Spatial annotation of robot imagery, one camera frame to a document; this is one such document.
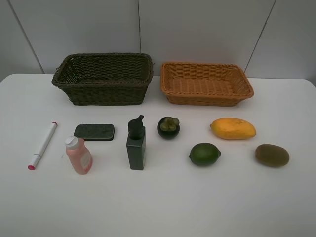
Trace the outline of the white marker pen red caps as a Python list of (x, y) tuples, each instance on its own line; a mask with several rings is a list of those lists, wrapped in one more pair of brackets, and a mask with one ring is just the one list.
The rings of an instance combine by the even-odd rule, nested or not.
[(35, 170), (36, 166), (38, 164), (38, 162), (40, 161), (40, 159), (42, 158), (56, 128), (58, 126), (58, 123), (53, 121), (50, 124), (49, 129), (47, 130), (47, 132), (41, 137), (40, 139), (40, 144), (38, 146), (38, 148), (36, 149), (36, 151), (34, 152), (31, 161), (28, 164), (28, 169), (29, 170)]

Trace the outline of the dark purple mangosteen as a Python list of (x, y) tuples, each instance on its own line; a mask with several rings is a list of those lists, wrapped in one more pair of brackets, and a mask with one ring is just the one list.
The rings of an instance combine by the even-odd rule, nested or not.
[(158, 122), (157, 131), (163, 139), (173, 139), (180, 132), (180, 121), (178, 118), (163, 117)]

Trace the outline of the dark brown wicker basket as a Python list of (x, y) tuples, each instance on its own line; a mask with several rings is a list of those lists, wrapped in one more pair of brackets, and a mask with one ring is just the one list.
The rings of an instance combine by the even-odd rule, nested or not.
[(52, 84), (77, 106), (125, 106), (143, 103), (153, 77), (145, 53), (81, 53), (67, 56)]

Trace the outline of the orange wicker basket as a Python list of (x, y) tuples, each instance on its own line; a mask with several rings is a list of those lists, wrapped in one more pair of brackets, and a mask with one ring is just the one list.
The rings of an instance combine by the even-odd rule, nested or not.
[(161, 66), (160, 88), (179, 105), (233, 107), (254, 95), (244, 71), (234, 64), (167, 62)]

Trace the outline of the yellow mango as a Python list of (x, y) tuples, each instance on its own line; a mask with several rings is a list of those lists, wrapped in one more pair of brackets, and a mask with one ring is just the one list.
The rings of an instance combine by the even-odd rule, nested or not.
[(210, 125), (213, 134), (225, 140), (245, 140), (256, 136), (255, 127), (239, 118), (220, 118)]

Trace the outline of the green lime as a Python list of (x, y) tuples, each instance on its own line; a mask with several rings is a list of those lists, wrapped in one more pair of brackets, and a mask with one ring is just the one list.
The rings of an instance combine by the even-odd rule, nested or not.
[(213, 165), (220, 156), (220, 150), (211, 143), (196, 144), (189, 154), (191, 162), (197, 166)]

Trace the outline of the dark green whiteboard eraser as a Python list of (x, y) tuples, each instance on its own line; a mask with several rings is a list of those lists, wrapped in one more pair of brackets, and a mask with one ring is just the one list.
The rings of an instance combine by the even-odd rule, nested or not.
[(114, 134), (113, 124), (80, 124), (76, 126), (73, 136), (84, 141), (112, 141)]

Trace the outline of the dark green pump bottle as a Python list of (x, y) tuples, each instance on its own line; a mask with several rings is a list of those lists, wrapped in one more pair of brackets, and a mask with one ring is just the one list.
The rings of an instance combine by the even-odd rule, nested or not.
[(146, 129), (143, 118), (144, 116), (140, 115), (128, 123), (126, 148), (132, 170), (143, 170), (145, 166)]

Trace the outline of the brown kiwi fruit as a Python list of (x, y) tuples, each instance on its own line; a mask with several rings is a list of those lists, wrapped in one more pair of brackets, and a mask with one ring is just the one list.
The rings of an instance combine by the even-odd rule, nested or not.
[(280, 146), (262, 144), (256, 148), (255, 158), (262, 165), (279, 168), (289, 163), (290, 156), (288, 151)]

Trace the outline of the pink bottle white cap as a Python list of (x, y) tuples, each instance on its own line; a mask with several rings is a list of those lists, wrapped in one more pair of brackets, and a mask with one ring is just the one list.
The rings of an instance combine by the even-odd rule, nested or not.
[(93, 164), (93, 158), (82, 138), (70, 136), (65, 140), (66, 154), (75, 172), (85, 175)]

